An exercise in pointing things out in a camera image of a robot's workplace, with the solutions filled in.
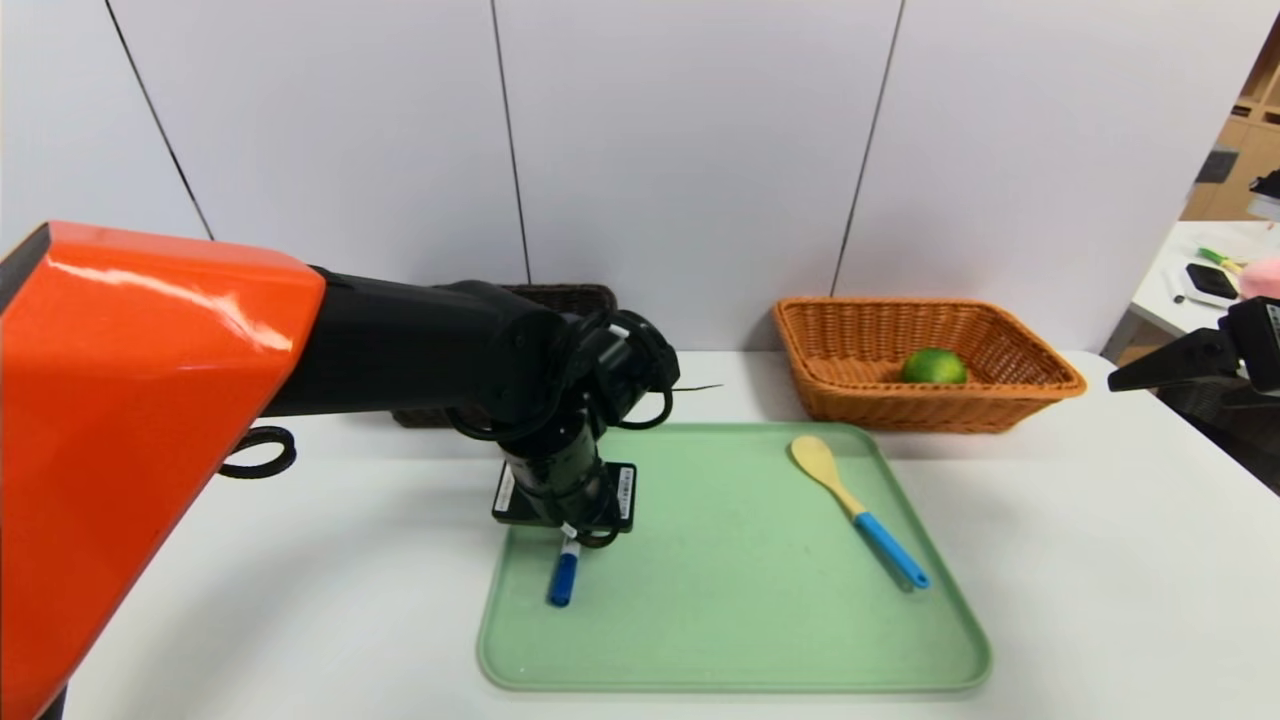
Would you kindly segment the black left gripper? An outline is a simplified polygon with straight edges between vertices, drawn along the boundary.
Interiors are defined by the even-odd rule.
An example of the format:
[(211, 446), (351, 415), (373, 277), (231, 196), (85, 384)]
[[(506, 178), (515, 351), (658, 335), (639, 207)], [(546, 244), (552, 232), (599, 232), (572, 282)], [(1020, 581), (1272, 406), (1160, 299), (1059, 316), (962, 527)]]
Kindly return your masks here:
[(557, 421), (500, 450), (504, 466), (492, 501), (498, 523), (570, 534), (632, 530), (636, 468), (603, 460), (588, 421)]

